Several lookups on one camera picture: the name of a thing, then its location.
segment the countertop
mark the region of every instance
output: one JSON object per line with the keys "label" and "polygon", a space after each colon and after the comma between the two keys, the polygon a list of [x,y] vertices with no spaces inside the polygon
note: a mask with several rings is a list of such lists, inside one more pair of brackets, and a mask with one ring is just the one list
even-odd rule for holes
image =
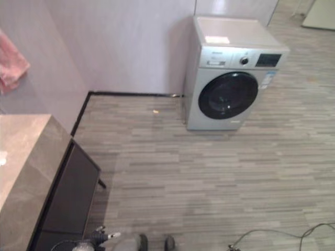
{"label": "countertop", "polygon": [[27,249],[70,139],[51,115],[0,116],[1,251]]}

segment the front-load washing machine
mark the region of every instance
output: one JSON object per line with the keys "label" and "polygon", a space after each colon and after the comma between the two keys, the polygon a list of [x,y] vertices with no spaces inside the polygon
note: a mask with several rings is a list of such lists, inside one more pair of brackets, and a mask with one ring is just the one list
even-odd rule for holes
{"label": "front-load washing machine", "polygon": [[289,48],[257,20],[195,16],[183,104],[189,130],[236,130]]}

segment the black cabinet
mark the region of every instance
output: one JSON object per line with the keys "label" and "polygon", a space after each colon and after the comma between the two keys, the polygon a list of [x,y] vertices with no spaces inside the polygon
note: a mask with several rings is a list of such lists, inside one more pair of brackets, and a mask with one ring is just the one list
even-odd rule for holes
{"label": "black cabinet", "polygon": [[[83,237],[99,175],[99,167],[71,141],[29,250],[50,250],[59,241]],[[59,250],[71,247],[72,244],[66,244]]]}

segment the wall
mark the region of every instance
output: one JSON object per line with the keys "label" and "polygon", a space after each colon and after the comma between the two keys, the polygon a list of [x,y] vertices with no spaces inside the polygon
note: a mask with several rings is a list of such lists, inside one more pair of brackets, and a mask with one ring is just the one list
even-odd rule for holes
{"label": "wall", "polygon": [[46,0],[92,90],[180,93],[195,0]]}
{"label": "wall", "polygon": [[0,27],[30,62],[15,91],[0,96],[5,113],[51,113],[71,131],[88,88],[44,0],[0,1]]}
{"label": "wall", "polygon": [[277,3],[278,0],[197,0],[196,14],[254,18],[267,26]]}

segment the towel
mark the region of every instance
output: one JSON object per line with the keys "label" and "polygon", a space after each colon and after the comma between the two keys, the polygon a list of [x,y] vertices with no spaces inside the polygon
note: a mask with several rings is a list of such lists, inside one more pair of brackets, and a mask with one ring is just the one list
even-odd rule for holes
{"label": "towel", "polygon": [[29,67],[27,60],[0,29],[0,93],[15,89],[18,79]]}

